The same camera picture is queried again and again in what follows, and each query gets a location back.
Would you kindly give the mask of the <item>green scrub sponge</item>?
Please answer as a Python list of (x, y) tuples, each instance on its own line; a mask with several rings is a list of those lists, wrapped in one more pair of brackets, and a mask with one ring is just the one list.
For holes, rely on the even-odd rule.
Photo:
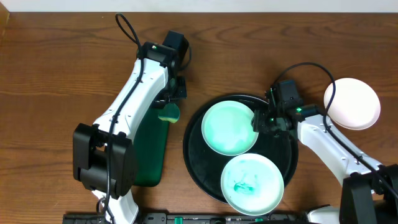
[(180, 119), (180, 109), (175, 103), (168, 103), (159, 111), (158, 118), (162, 121), (176, 123)]

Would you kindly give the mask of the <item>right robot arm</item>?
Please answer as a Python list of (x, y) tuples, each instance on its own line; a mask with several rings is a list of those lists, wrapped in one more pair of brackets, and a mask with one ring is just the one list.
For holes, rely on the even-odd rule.
[(295, 82), (274, 83), (266, 110), (256, 110), (255, 132), (286, 135), (311, 149), (342, 185), (340, 207), (306, 213), (307, 223), (397, 223), (397, 165), (385, 166), (346, 138), (317, 105), (305, 105)]

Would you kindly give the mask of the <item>pale green plate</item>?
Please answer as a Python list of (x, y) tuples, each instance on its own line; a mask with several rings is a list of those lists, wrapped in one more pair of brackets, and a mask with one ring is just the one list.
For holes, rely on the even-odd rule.
[(201, 122), (207, 145), (224, 156), (237, 156), (250, 150), (258, 139), (251, 121), (254, 112), (238, 101), (221, 101), (211, 106)]
[(270, 159), (253, 153), (238, 155), (227, 162), (220, 185), (227, 203), (250, 216), (273, 211), (284, 194), (284, 180), (278, 167)]

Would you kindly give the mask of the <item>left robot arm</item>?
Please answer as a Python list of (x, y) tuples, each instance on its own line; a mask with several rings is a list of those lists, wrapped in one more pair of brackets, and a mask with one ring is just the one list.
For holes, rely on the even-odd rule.
[(169, 31), (161, 44), (139, 44), (128, 81), (91, 125), (73, 133), (73, 177), (97, 198), (96, 213), (66, 214), (64, 223), (133, 223), (139, 212), (131, 188), (154, 186), (162, 173), (168, 125), (186, 98), (189, 51), (183, 34)]

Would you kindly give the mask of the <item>pale green plate front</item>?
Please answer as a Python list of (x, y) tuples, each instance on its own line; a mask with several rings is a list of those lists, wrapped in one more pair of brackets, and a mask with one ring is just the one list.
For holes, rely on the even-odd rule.
[(278, 167), (270, 159), (253, 153), (238, 155), (227, 162), (220, 185), (227, 203), (250, 216), (273, 211), (284, 194), (284, 180)]

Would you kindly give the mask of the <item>white plate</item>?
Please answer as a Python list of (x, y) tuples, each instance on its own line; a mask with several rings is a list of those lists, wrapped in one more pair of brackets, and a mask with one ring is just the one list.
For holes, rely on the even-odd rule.
[(335, 81), (336, 90), (329, 85), (324, 93), (326, 106), (334, 95), (328, 116), (346, 129), (370, 128), (379, 119), (381, 104), (376, 92), (365, 82), (355, 78)]

